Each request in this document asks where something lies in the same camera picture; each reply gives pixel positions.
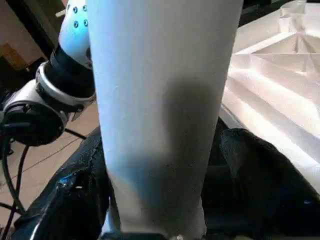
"robotic arm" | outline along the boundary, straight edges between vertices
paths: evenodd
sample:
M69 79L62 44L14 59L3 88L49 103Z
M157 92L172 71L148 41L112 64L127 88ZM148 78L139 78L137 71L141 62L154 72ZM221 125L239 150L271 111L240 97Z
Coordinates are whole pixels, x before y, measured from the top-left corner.
M109 207L110 215L120 218L120 224L111 222L112 232L161 233L169 238L185 234L187 239L204 235L200 195L241 7L242 0L204 0L201 4L192 0L70 0L59 44L49 61L5 104L4 133L28 146L55 141L71 114L76 118L95 100L96 86L108 158L100 167L77 169L76 178L61 176L61 172L55 175L56 185L47 186L53 195L47 197L61 200L59 204L66 202L70 191L83 189L86 171L106 171L107 165L117 206L109 206L111 191L101 187L99 194L82 191L69 201L80 200L70 204L74 211L85 209L89 216L101 209L98 212L103 216ZM85 183L88 189L96 186ZM57 202L50 199L49 208L41 211L54 209L55 221L66 220L59 207L50 205ZM88 206L84 199L94 202L89 207L95 211L83 207ZM177 209L177 200L181 211L172 210ZM37 221L51 222L47 212L42 215L36 215ZM21 218L20 226L28 215ZM74 218L79 220L81 214ZM37 221L33 231L45 233ZM85 224L72 226L72 230L83 230ZM91 236L100 229L94 229ZM44 239L36 238L33 231L28 232L31 239ZM15 236L25 236L24 230L19 228Z
M52 143L63 133L71 114L75 120L95 100L88 24L86 1L69 1L58 46L49 61L5 103L4 126L29 124L23 134L21 129L7 133L18 142L29 146Z

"black cable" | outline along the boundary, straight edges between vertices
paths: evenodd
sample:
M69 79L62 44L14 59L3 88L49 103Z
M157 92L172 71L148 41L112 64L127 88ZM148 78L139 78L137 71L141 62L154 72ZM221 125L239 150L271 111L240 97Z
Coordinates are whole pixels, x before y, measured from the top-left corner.
M20 187L21 187L22 172L23 172L24 163L25 163L25 159L26 159L28 150L29 150L29 146L25 146L24 150L22 152L22 155L21 155L21 158L20 158L19 167L18 167L18 174L17 174L16 186L15 186L15 191L16 191L18 199L19 199L19 193L20 193ZM11 209L8 221L6 222L6 226L5 226L4 230L3 230L2 240L6 240L6 238L7 238L7 235L9 233L9 230L10 230L10 227L11 227L11 224L12 224L12 221L13 221L14 216L15 216L16 207L17 207L17 203L14 201L13 204L12 204L12 209Z
M86 136L81 135L80 133L77 133L77 132L75 132L75 131L72 131L71 129L66 128L64 131L65 131L66 133L72 134L72 135L74 135L74 136L76 136L76 137L78 137L78 138L80 138L80 139L83 139L83 140L86 140L86 139L87 139Z
M72 140L71 142L69 142L68 144L66 144L65 146L63 146L62 148L60 148L59 150L55 151L54 153L50 154L49 156L45 157L44 159L42 159L42 160L36 162L35 164L31 165L30 167L26 168L25 170L23 170L22 173L24 173L25 171L28 171L29 169L32 169L34 166L36 166L36 165L44 162L45 160L51 158L53 155L59 153L60 151L62 151L63 149L65 149L66 147L68 147L70 144L74 143L74 142L77 141L77 140L79 140L79 138Z
M19 211L19 209L13 208L12 206L10 206L9 204L6 204L4 202L0 202L0 208L5 208L5 209L8 209L10 211L13 210L15 213L21 215L21 212Z
M10 193L12 195L12 198L14 200L14 202L16 203L18 209L22 212L25 213L26 210L24 208L24 206L22 205L19 196L17 194L17 191L14 188L14 185L12 183L12 179L10 177L10 173L9 173L9 168L8 168L8 160L7 160L7 151L8 151L8 147L9 147L9 141L10 138L6 137L3 141L3 149L2 149L2 169L3 169L3 174L4 174L4 178L6 180L6 184L10 190Z

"black fabric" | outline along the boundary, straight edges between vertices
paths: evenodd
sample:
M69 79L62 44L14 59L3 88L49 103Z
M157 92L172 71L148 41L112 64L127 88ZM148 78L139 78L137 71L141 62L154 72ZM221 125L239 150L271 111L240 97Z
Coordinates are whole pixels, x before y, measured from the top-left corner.
M257 232L320 236L318 194L271 143L245 129L228 129L220 148Z
M110 192L97 128L14 223L12 239L27 240L33 235L33 240L95 240L105 221Z

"white cylinder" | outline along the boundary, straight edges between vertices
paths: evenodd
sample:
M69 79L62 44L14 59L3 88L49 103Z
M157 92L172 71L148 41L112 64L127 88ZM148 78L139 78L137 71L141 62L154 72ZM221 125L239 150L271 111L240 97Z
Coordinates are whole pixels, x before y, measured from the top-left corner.
M200 238L242 0L88 0L111 231Z

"white foam structure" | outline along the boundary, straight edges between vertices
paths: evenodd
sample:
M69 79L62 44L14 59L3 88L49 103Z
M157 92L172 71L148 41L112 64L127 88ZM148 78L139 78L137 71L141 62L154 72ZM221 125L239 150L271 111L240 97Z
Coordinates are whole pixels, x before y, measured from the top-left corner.
M320 193L320 4L295 0L237 31L220 117L274 144Z

